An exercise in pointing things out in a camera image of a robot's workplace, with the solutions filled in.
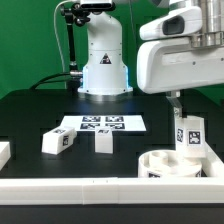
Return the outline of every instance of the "table surface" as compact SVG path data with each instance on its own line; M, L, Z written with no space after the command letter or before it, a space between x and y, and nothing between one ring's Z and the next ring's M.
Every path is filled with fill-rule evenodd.
M183 91L181 101L189 115L205 119L206 141L220 158L224 158L222 109L196 90ZM74 144L59 155L41 153L43 134L59 126L65 115L141 115L147 131L113 132L112 155L94 152L94 132L79 132ZM80 99L66 90L19 90L0 100L0 117L0 141L10 141L12 152L11 159L0 171L0 178L137 177L138 157L142 153L175 148L173 109L165 94L146 95L135 90L128 99L99 103ZM58 216L54 214L54 209L59 209L63 214L70 211L69 215L73 218L79 211L83 215L79 216L82 222L87 221L84 215L87 212L98 223L107 221L107 213L108 217L115 217L117 221L122 217L116 215L126 214L129 223L136 223L138 218L141 220L140 215L145 217L140 223L151 218L166 221L169 214L175 220L189 223L189 219L183 220L183 216L188 216L190 212L198 220L204 219L200 214L207 211L208 207L213 212L207 213L206 223L206 220L212 220L215 215L221 215L221 205L0 206L0 215L9 211L19 215L28 210L34 214L42 212L43 216L48 217L44 212L44 208L47 208L51 220L55 222L47 222L46 219L42 223L60 223L56 222L55 217ZM102 212L106 213L101 222L97 214L101 216ZM13 221L12 217L4 217L5 220L7 217L7 220Z

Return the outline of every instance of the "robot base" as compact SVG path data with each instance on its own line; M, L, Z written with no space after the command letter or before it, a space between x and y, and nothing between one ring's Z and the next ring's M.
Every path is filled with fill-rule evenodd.
M124 93L120 94L111 94L111 95L100 95L100 94L92 94L88 92L78 91L78 95L82 99L88 99L97 102L105 102L105 101L118 101L130 98L133 95L133 88L130 87L125 90Z

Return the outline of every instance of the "black sticker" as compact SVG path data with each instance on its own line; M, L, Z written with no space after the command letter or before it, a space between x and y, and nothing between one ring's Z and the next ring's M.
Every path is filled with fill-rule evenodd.
M183 142L184 131L182 129L177 129L177 141Z
M122 116L108 116L106 122L124 122L124 118Z
M68 145L68 139L69 139L69 136L68 135L66 135L66 136L63 137L63 146Z
M108 132L109 132L109 130L105 130L105 129L100 129L98 131L98 133L100 133L100 134L107 134Z
M53 133L62 134L63 132L65 132L65 130L56 129Z
M201 144L201 133L200 131L189 131L189 145L200 145Z
M106 126L111 127L114 130L124 130L124 123L107 123Z
M153 172L149 172L149 173L148 173L148 176L149 176L150 178L160 178L160 177L161 177L160 175L158 175L158 174L156 174L156 173L153 173Z
M80 129L94 130L96 126L100 126L100 124L99 123L82 123Z
M105 54L100 62L100 64L111 64L108 54Z
M82 118L82 122L100 122L100 117L85 116Z

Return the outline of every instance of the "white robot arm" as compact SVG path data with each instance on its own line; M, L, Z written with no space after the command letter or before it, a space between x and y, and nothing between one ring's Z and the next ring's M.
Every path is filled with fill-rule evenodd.
M80 97L113 101L132 93L128 68L122 61L122 26L106 13L114 10L115 4L130 1L133 0L80 0L72 6L74 23L86 24L88 34L88 62L78 88Z
M141 27L140 36L150 41L138 52L140 89L156 93L224 83L223 4L170 1L167 16Z

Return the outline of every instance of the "white border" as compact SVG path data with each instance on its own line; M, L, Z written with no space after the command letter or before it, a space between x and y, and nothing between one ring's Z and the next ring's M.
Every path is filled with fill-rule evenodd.
M0 205L224 203L224 164L207 147L209 177L0 179Z

